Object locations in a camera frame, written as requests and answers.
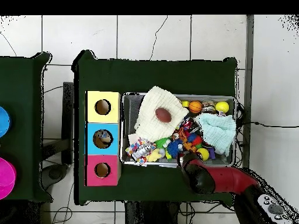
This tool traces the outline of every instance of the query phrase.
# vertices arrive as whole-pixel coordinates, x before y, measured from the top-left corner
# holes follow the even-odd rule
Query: dark green tabletop
[[[39,184],[41,160],[41,78],[50,54],[33,58],[0,57],[0,106],[10,114],[11,129],[0,138],[0,157],[17,172],[11,200],[48,201]]]
[[[174,94],[235,96],[235,58],[223,61],[128,61],[94,59],[90,51],[82,51],[75,59],[75,195],[84,201],[202,201],[222,200],[232,204],[231,194],[196,195],[188,190],[180,169],[123,165],[119,184],[115,187],[84,186],[84,100],[86,90],[147,92],[159,86]]]

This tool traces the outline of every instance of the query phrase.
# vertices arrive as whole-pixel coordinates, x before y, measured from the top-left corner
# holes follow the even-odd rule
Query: blue plate
[[[4,108],[0,107],[0,138],[2,138],[8,131],[11,125],[11,118]]]

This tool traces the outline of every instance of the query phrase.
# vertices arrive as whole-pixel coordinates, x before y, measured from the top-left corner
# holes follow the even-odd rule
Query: pink circular object
[[[16,169],[10,163],[0,158],[0,200],[7,197],[15,186]]]

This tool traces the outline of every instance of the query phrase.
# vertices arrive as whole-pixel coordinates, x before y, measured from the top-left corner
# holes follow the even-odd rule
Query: light blue cloth
[[[201,125],[204,141],[215,147],[217,153],[228,156],[236,134],[236,123],[232,115],[219,117],[203,113],[196,117],[196,121]]]

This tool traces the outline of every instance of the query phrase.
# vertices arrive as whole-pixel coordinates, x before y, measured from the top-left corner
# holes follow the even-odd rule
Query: yellow box
[[[106,115],[96,111],[97,102],[109,105]],[[120,121],[120,94],[117,92],[87,91],[87,121],[89,123],[112,123]]]

